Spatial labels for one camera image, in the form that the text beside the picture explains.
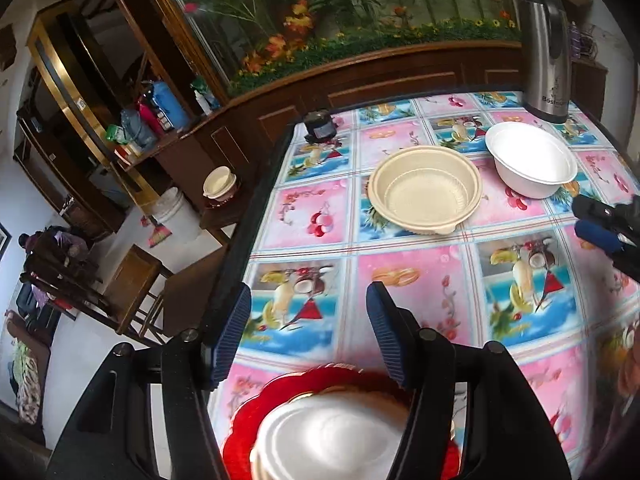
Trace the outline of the colourful fruit pattern tablecloth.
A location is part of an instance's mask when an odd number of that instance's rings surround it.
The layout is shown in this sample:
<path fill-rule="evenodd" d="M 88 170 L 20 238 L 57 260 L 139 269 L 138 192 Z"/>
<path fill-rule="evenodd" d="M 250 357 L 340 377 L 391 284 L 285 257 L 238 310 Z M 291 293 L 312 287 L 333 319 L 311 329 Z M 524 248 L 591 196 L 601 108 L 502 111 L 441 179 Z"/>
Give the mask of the colourful fruit pattern tablecloth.
<path fill-rule="evenodd" d="M 516 91 L 445 93 L 348 110 L 322 148 L 297 125 L 277 161 L 268 204 L 241 276 L 252 310 L 228 378 L 209 404 L 227 439 L 236 411 L 279 376 L 326 363 L 378 370 L 366 289 L 384 283 L 418 322 L 456 344 L 508 348 L 579 476 L 610 417 L 626 405 L 617 376 L 639 325 L 639 287 L 574 231 L 570 204 L 607 204 L 639 191 L 604 130 L 577 105 L 548 125 L 577 162 L 576 178 L 543 200 L 505 185 L 488 129 L 532 124 Z M 466 156 L 483 180 L 480 206 L 448 235 L 412 234 L 368 197 L 374 168 L 404 148 L 435 145 Z"/>

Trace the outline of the seated person in background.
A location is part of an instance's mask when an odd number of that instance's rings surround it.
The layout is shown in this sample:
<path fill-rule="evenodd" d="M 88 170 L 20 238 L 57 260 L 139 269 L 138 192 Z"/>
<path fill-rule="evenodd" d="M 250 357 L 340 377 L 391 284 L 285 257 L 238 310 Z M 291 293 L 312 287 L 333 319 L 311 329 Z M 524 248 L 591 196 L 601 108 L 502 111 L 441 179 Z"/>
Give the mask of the seated person in background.
<path fill-rule="evenodd" d="M 86 241 L 62 226 L 49 226 L 34 234 L 22 233 L 18 244 L 26 252 L 27 264 L 47 262 L 69 269 L 87 269 L 89 247 Z"/>

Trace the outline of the cream bowl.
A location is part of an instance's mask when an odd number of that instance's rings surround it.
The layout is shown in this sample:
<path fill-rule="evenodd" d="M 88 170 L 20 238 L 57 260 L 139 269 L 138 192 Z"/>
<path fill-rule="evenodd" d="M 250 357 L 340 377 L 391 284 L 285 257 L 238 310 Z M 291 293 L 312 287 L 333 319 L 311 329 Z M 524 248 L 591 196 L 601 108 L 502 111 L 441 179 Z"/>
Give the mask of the cream bowl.
<path fill-rule="evenodd" d="M 450 148 L 419 145 L 388 156 L 368 180 L 367 194 L 384 219 L 414 234 L 448 235 L 480 206 L 480 170 Z"/>

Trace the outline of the stacked bowls on side stand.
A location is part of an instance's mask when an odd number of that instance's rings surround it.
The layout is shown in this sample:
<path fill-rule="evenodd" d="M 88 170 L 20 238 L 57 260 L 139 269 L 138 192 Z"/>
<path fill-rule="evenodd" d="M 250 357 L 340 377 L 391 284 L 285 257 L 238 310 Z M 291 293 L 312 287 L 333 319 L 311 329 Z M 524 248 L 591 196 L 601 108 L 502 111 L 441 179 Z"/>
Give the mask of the stacked bowls on side stand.
<path fill-rule="evenodd" d="M 238 192 L 240 181 L 227 166 L 215 168 L 203 182 L 205 206 L 215 208 L 231 200 Z"/>

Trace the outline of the small black jar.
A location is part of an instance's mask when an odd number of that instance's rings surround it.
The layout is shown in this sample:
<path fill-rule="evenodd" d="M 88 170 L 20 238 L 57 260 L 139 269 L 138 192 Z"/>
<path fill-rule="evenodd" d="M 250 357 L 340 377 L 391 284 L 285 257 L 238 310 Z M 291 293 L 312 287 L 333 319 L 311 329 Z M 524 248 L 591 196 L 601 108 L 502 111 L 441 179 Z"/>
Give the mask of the small black jar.
<path fill-rule="evenodd" d="M 303 118 L 307 133 L 305 140 L 309 144 L 319 144 L 332 140 L 337 134 L 331 114 L 327 110 L 314 110 Z"/>

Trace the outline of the white bowl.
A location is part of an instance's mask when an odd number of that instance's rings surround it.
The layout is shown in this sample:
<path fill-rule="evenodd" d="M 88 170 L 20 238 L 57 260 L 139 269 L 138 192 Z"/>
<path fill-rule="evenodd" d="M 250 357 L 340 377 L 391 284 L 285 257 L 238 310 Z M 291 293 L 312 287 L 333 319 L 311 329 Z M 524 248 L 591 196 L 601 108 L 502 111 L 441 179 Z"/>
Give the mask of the white bowl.
<path fill-rule="evenodd" d="M 500 122 L 485 136 L 499 177 L 513 191 L 542 200 L 577 176 L 575 156 L 556 136 L 521 122 Z"/>
<path fill-rule="evenodd" d="M 377 392 L 302 396 L 272 410 L 250 451 L 254 479 L 385 479 L 408 408 Z"/>

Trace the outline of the blue water bottle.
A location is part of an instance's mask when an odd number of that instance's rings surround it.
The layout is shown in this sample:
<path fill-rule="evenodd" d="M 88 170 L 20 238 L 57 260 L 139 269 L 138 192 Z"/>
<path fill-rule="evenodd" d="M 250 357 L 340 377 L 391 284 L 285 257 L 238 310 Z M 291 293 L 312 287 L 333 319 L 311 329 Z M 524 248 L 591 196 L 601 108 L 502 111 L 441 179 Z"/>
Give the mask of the blue water bottle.
<path fill-rule="evenodd" d="M 161 80 L 154 81 L 153 101 L 156 106 L 165 114 L 171 125 L 176 130 L 183 130 L 190 126 L 191 119 L 186 111 L 174 96 L 168 84 Z"/>

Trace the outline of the wooden stool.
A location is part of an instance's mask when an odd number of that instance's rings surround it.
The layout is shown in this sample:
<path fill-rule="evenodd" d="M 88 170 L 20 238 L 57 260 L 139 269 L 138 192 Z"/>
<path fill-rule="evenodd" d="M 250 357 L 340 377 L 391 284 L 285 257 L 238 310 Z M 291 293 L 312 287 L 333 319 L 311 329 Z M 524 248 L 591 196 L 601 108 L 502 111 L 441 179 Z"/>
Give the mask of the wooden stool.
<path fill-rule="evenodd" d="M 115 332 L 149 347 L 165 343 L 166 335 L 155 325 L 164 307 L 165 294 L 152 294 L 158 278 L 174 274 L 160 259 L 132 245 L 119 263 L 104 297 L 115 315 Z"/>

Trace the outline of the purple bottles pair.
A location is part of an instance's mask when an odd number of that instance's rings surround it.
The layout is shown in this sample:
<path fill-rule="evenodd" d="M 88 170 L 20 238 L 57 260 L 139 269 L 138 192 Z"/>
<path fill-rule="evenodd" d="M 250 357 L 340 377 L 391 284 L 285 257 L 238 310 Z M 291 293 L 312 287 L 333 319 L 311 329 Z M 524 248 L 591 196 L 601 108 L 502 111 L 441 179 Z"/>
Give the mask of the purple bottles pair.
<path fill-rule="evenodd" d="M 582 33 L 575 22 L 570 22 L 570 50 L 573 60 L 579 60 L 582 57 Z"/>

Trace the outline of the stainless steel thermos jug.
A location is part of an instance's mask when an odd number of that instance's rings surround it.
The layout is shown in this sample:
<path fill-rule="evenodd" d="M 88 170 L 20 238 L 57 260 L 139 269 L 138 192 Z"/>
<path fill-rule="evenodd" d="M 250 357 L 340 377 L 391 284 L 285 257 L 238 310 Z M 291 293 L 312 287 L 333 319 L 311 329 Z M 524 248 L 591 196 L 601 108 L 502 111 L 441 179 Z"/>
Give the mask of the stainless steel thermos jug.
<path fill-rule="evenodd" d="M 523 106 L 554 124 L 568 117 L 570 31 L 562 0 L 518 0 L 524 56 Z"/>

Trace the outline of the flower garden wall mural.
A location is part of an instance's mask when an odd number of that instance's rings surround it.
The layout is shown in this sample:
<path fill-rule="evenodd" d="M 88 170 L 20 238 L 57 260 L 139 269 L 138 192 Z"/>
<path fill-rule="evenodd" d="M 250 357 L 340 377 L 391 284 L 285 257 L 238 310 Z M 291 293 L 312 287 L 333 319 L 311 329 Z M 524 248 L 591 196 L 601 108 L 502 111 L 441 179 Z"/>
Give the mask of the flower garden wall mural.
<path fill-rule="evenodd" d="M 363 53 L 517 40 L 514 0 L 177 0 L 230 96 Z"/>

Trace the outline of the white plastic bucket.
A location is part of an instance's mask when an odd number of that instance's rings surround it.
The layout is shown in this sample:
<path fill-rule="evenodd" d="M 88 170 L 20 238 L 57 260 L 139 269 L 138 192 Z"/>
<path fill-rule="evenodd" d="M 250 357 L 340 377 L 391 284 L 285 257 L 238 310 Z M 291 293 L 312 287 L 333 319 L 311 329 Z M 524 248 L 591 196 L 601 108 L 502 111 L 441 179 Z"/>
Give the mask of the white plastic bucket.
<path fill-rule="evenodd" d="M 154 203 L 152 217 L 180 242 L 190 243 L 201 234 L 200 216 L 175 186 L 168 188 Z"/>

